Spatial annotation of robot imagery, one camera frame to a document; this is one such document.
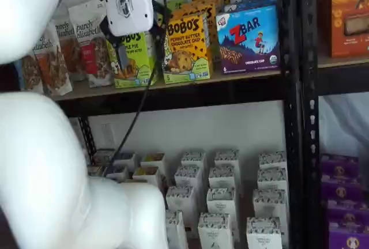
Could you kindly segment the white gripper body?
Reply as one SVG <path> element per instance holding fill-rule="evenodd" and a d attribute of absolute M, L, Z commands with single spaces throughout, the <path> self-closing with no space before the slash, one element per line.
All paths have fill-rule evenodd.
<path fill-rule="evenodd" d="M 149 31 L 153 27 L 152 0 L 105 0 L 108 27 L 114 36 Z"/>

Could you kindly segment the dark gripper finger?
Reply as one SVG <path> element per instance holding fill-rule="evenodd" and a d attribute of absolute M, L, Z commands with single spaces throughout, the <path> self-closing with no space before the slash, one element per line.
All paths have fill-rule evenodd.
<path fill-rule="evenodd" d="M 165 33 L 167 26 L 167 5 L 152 0 L 153 5 L 153 26 L 151 28 L 151 35 L 156 42 L 164 44 Z"/>
<path fill-rule="evenodd" d="M 123 44 L 123 36 L 115 36 L 111 32 L 107 21 L 103 22 L 103 33 L 104 33 L 106 39 L 112 45 L 112 47 L 115 51 L 115 55 L 116 55 L 116 58 L 117 58 L 119 68 L 123 71 L 127 67 L 127 64 L 128 64 L 128 57 L 127 57 L 127 54 L 126 54 L 126 47 Z"/>

